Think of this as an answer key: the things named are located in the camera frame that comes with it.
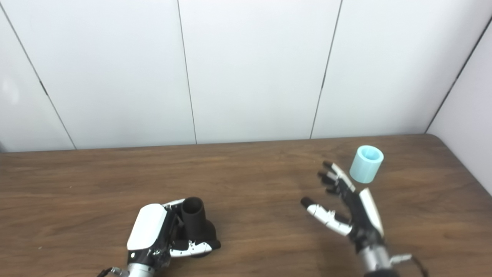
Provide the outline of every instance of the wooden table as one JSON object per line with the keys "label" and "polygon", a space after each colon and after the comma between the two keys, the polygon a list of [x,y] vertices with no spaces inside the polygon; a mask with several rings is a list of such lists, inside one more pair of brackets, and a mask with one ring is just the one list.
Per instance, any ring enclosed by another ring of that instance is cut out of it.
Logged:
{"label": "wooden table", "polygon": [[390,251],[416,254],[432,277],[492,276],[492,199],[431,135],[0,154],[1,275],[124,267],[142,206],[198,196],[222,249],[173,259],[159,276],[361,277],[348,239],[299,200],[345,211],[316,172],[323,160],[348,171],[362,144],[385,155],[369,186]]}

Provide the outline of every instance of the white wall panel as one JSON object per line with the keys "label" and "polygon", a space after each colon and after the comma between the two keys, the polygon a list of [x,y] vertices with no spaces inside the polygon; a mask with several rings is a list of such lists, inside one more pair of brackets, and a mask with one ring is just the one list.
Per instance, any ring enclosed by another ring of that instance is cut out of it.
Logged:
{"label": "white wall panel", "polygon": [[179,0],[198,143],[307,139],[339,0]]}
{"label": "white wall panel", "polygon": [[492,1],[344,0],[313,138],[423,133]]}
{"label": "white wall panel", "polygon": [[1,0],[77,148],[195,143],[176,0]]}
{"label": "white wall panel", "polygon": [[0,9],[0,151],[74,149]]}
{"label": "white wall panel", "polygon": [[492,194],[492,27],[429,128]]}

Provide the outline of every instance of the black cable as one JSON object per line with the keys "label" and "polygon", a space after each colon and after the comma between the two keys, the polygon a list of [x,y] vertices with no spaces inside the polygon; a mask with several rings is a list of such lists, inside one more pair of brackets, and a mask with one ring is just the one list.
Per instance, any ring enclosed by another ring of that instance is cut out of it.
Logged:
{"label": "black cable", "polygon": [[101,273],[99,273],[99,275],[97,277],[104,277],[104,276],[108,275],[108,273],[110,273],[112,269],[113,268],[110,267],[108,269],[105,269],[105,270],[101,271]]}
{"label": "black cable", "polygon": [[422,273],[423,277],[429,277],[429,271],[424,267],[424,265],[414,255],[412,255],[412,261],[420,269],[420,272]]}

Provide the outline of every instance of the light blue cup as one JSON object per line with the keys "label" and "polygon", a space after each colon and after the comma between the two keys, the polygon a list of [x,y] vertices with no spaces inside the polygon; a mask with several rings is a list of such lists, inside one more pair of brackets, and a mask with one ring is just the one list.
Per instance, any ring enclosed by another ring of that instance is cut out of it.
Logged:
{"label": "light blue cup", "polygon": [[374,180],[377,170],[384,159],[383,152],[374,146],[362,145],[355,153],[350,167],[350,175],[359,183],[370,183]]}

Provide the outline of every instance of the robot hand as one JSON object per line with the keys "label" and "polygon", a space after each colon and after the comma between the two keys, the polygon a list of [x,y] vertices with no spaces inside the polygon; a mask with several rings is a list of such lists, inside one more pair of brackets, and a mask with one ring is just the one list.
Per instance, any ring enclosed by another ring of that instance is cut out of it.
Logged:
{"label": "robot hand", "polygon": [[[178,239],[179,232],[184,234]],[[203,202],[190,197],[141,208],[126,248],[128,269],[109,268],[98,277],[108,273],[120,277],[152,277],[156,270],[169,266],[171,258],[203,257],[219,249],[220,242],[213,224],[205,219]]]}
{"label": "robot hand", "polygon": [[423,276],[428,276],[427,270],[411,254],[390,258],[384,242],[383,225],[369,189],[357,191],[345,172],[336,164],[324,162],[323,166],[325,169],[318,176],[326,186],[326,192],[342,199],[350,210],[351,218],[345,218],[334,210],[326,210],[308,197],[302,198],[301,204],[323,225],[349,237],[364,264],[364,276],[398,277],[392,265],[410,259],[419,265]]}

